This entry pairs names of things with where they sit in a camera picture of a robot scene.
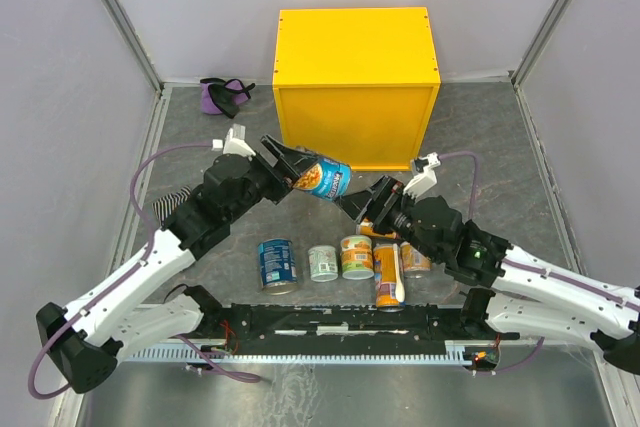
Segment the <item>tall orange can with spoon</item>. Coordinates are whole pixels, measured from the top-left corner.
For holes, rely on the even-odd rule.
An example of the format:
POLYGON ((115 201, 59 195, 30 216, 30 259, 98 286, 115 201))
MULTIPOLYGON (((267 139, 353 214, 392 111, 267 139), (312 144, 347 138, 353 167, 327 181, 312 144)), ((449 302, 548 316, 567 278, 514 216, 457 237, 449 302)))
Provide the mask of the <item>tall orange can with spoon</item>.
POLYGON ((368 236, 368 237, 374 237, 374 238, 386 238, 386 239, 392 239, 392 240, 398 239, 398 235, 394 232, 390 232, 386 234, 381 234, 379 232, 376 232, 373 228, 373 223, 368 219, 364 219, 357 225, 356 234, 368 236))

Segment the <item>blue soup can with noodles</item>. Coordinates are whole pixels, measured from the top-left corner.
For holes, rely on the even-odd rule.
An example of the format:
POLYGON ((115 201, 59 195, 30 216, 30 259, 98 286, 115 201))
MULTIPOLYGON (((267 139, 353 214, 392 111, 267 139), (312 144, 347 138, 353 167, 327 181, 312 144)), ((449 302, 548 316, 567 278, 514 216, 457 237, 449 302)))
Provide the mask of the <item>blue soup can with noodles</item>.
POLYGON ((324 200, 333 201, 336 197, 344 195, 348 190, 352 177, 349 165, 327 157, 320 157, 307 172, 310 170, 313 171, 313 189, 300 191, 324 200))

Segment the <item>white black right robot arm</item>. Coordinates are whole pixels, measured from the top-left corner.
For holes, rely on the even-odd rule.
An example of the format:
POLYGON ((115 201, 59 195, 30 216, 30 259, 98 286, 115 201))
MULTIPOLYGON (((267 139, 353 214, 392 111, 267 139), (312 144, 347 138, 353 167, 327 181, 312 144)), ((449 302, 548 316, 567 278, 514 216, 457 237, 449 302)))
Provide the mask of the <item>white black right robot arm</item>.
POLYGON ((544 261, 463 219, 443 197, 418 200, 389 176, 335 202, 353 221, 396 234, 469 286, 467 304, 484 309, 475 323, 597 350, 610 365, 638 374, 638 290, 544 261))

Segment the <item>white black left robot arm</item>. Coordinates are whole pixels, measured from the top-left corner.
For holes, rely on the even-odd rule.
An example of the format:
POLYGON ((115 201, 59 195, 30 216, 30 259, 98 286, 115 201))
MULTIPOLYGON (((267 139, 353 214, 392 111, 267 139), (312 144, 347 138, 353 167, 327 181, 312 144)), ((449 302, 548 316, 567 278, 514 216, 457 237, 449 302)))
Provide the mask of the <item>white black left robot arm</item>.
POLYGON ((81 394, 103 383, 119 363, 160 340, 195 331, 212 315, 214 299, 197 291, 167 307, 137 314, 135 308, 161 284, 194 264, 231 232, 232 224, 262 200, 279 203, 320 161, 319 154, 293 149, 265 135, 261 142, 274 156, 269 162, 241 137, 215 139, 218 151, 202 182, 156 227, 146 213, 144 247, 97 286, 64 306, 45 304, 36 314, 41 340, 28 374, 30 394, 38 367, 49 358, 81 394))

